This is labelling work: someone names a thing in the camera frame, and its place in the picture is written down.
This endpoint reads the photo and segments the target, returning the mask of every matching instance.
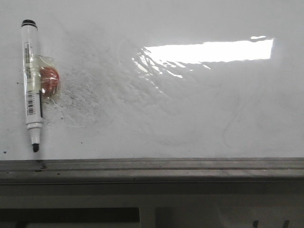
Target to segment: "clear tape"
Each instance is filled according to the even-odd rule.
[[[34,72],[40,78],[39,83],[33,83],[33,87],[40,87],[43,99],[58,99],[60,91],[60,77],[55,67],[54,59],[45,56],[31,55],[31,65]]]

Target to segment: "barcode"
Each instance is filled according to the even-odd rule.
[[[27,79],[32,79],[32,74],[30,72],[30,67],[29,66],[26,67],[25,74],[27,76]]]
[[[26,43],[26,47],[24,49],[24,58],[25,63],[29,63],[29,43]]]
[[[33,91],[29,91],[27,94],[27,115],[35,113],[35,94]]]

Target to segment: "red ball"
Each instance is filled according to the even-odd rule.
[[[42,67],[40,75],[43,95],[51,97],[59,88],[59,74],[53,67]]]

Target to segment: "dark slot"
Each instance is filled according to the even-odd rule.
[[[27,225],[28,224],[26,222],[17,222],[15,228],[26,228]]]
[[[41,92],[41,90],[39,90],[39,100],[40,100],[40,116],[41,116],[41,118],[43,118],[43,114],[42,114],[42,92]]]
[[[283,228],[288,228],[289,220],[284,221]]]
[[[0,222],[139,222],[138,208],[0,209]]]
[[[155,223],[158,228],[174,227],[173,208],[157,208],[155,210]]]
[[[257,220],[256,220],[256,221],[253,221],[252,227],[253,227],[253,228],[257,228],[257,226],[258,226],[258,221],[257,221]]]

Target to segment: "gray frame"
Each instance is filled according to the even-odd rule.
[[[1,184],[295,180],[304,158],[0,161]]]

